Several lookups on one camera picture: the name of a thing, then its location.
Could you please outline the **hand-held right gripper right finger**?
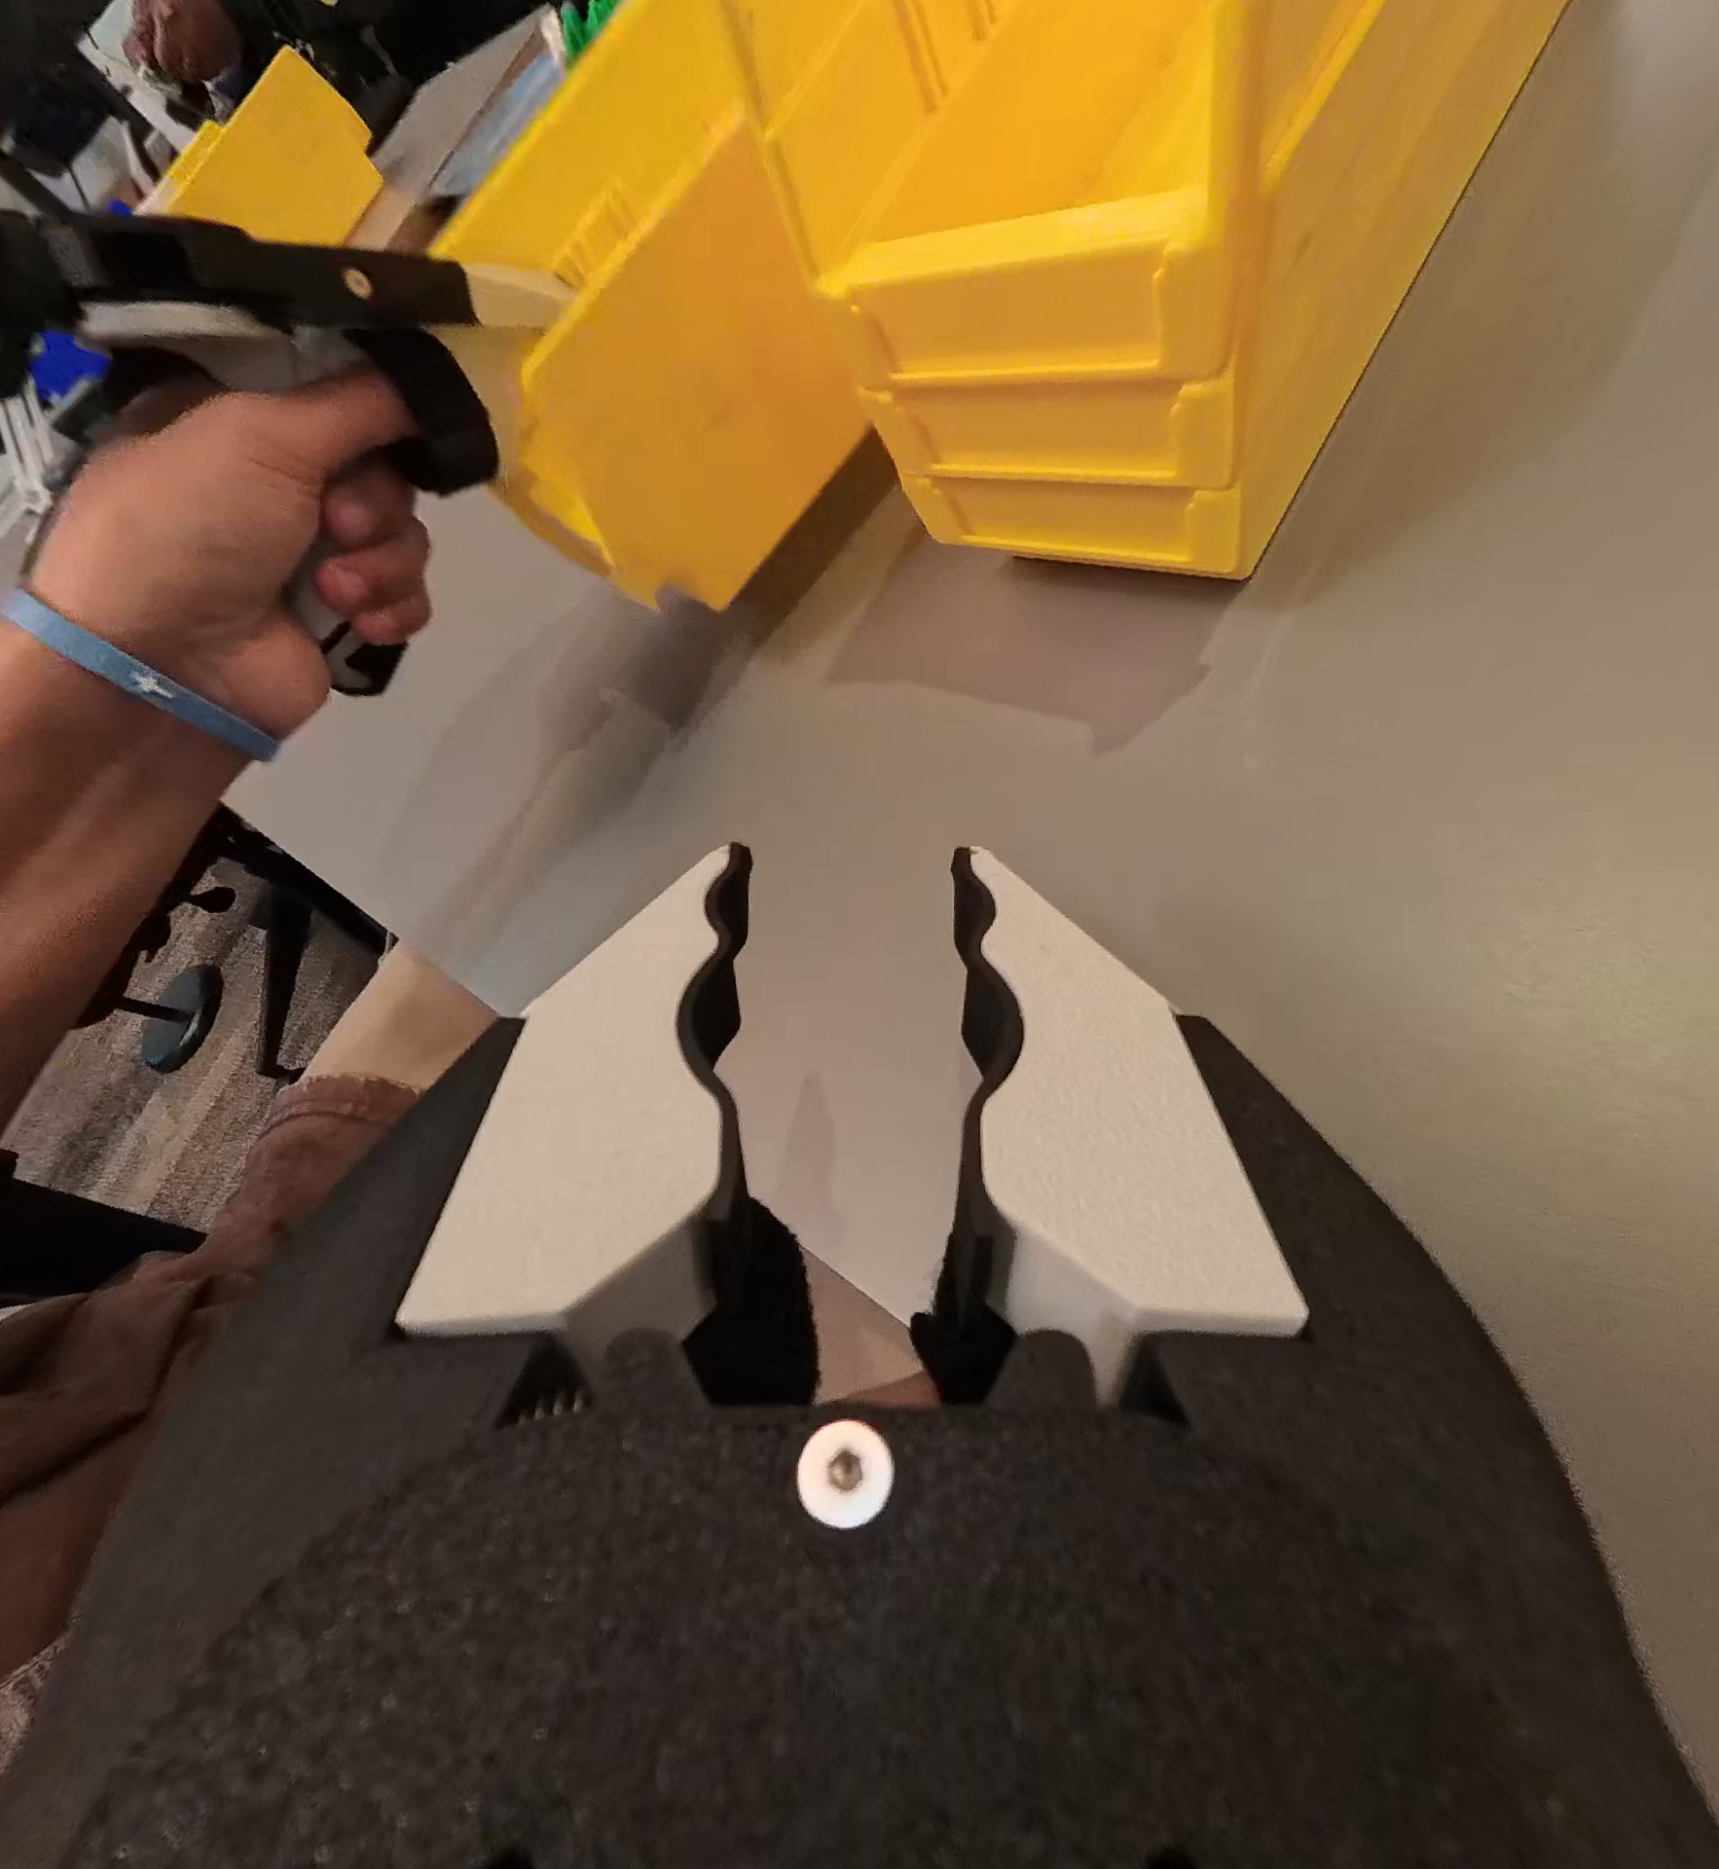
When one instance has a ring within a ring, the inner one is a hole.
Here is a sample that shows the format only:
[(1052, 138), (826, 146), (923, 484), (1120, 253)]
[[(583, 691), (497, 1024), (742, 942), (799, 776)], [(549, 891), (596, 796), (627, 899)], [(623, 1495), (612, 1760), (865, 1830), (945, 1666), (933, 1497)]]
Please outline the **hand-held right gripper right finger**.
[(1170, 1000), (999, 856), (950, 860), (980, 1080), (947, 1238), (947, 1382), (1060, 1333), (1096, 1386), (1149, 1339), (1297, 1341), (1309, 1304)]

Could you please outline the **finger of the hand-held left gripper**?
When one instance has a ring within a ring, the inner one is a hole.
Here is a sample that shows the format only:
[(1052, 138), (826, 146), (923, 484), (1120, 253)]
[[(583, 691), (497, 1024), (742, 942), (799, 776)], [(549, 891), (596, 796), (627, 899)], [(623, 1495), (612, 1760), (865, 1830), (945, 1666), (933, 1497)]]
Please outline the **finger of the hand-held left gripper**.
[(495, 467), (485, 480), (501, 482), (514, 465), (526, 430), (522, 366), (528, 360), (528, 334), (444, 333), (442, 344), (481, 403), (493, 436)]
[(555, 272), (507, 264), (468, 262), (466, 286), (479, 329), (548, 331), (579, 297), (579, 288)]

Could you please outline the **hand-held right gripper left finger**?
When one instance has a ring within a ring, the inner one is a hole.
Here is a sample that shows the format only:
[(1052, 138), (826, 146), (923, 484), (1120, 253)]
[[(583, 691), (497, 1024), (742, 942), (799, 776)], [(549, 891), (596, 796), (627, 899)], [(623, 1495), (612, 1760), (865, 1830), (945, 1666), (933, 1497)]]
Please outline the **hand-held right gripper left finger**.
[(694, 862), (520, 1016), (396, 1312), (413, 1339), (546, 1335), (596, 1368), (629, 1331), (684, 1341), (748, 1230), (719, 1063), (740, 1030), (752, 852)]

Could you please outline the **person's left forearm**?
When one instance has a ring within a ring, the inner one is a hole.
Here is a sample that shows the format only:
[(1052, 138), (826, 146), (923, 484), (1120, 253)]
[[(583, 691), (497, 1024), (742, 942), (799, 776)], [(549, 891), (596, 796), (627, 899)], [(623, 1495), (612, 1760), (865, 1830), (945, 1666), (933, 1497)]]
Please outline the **person's left forearm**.
[(0, 623), (0, 1142), (244, 767)]

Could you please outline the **grey desk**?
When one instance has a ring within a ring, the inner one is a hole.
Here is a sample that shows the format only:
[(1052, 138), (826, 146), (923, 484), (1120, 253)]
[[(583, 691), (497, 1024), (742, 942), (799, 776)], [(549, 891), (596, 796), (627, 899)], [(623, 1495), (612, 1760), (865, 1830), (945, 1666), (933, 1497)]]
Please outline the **grey desk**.
[(746, 605), (491, 498), (240, 813), (514, 1012), (754, 850), (756, 1193), (929, 1296), (982, 845), (1213, 1020), (1490, 1327), (1719, 1810), (1719, 3), (1572, 3), (1258, 572), (943, 547), (877, 451)]

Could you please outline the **person's left hand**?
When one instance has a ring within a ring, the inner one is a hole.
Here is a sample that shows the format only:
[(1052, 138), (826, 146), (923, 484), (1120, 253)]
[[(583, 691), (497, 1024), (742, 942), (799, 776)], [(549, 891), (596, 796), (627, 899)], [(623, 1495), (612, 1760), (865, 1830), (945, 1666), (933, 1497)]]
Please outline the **person's left hand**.
[(324, 704), (324, 650), (291, 605), (314, 590), (372, 646), (431, 621), (431, 537), (386, 451), (411, 414), (374, 370), (283, 391), (213, 391), (115, 438), (57, 508), (28, 591), (94, 638), (246, 720), (294, 734)]

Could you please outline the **dark grey pouch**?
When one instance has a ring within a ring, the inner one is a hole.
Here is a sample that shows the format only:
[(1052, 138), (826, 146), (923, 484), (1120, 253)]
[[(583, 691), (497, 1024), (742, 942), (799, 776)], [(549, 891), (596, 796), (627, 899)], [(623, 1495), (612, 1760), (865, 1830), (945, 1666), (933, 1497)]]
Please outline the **dark grey pouch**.
[(464, 144), (526, 128), (567, 77), (565, 54), (538, 17), (485, 42), (429, 79), (388, 134), (384, 151), (438, 167)]

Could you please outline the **black office chair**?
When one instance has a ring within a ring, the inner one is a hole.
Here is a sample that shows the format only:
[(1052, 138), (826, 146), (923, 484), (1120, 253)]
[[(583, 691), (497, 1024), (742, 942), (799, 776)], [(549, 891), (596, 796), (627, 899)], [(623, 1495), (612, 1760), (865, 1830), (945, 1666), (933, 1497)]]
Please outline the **black office chair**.
[(88, 996), (72, 1028), (86, 1030), (113, 1016), (135, 1016), (145, 1024), (141, 1057), (148, 1070), (172, 1074), (193, 1063), (222, 1010), (222, 969), (209, 961), (193, 965), (180, 973), (162, 996), (137, 994), (133, 975), (172, 944), (178, 913), (195, 909), (219, 917), (234, 909), (236, 889), (211, 882), (211, 874), (226, 864), (259, 889), (248, 919), (263, 938), (254, 1068), (263, 1080), (287, 1086), (306, 1072), (287, 1063), (283, 1045), (314, 924), (329, 922), (345, 940), (372, 957), (386, 954), (392, 936), (380, 920), (230, 806), (219, 806), (197, 831), (189, 850), (108, 965), (98, 991)]
[(0, 1308), (84, 1296), (154, 1253), (195, 1251), (205, 1236), (150, 1214), (32, 1179), (0, 1148)]

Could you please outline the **blue wristband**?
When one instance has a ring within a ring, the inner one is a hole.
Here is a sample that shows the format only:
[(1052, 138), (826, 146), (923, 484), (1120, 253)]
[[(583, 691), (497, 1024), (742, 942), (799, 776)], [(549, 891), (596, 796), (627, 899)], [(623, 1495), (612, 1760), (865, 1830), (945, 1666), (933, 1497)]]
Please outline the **blue wristband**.
[(22, 630), (59, 660), (102, 681), (109, 689), (143, 702), (172, 722), (203, 736), (252, 765), (269, 765), (281, 741), (252, 720), (220, 706), (187, 683), (102, 638), (96, 630), (41, 601), (26, 588), (2, 601), (2, 619)]

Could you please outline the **person's brown shirt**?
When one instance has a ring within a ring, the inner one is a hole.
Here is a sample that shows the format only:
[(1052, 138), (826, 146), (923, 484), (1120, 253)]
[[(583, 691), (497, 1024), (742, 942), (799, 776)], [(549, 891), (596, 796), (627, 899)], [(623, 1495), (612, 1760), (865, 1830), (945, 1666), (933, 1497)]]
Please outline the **person's brown shirt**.
[(154, 1431), (294, 1228), (417, 1102), (394, 1080), (304, 1078), (197, 1249), (0, 1322), (0, 1779)]

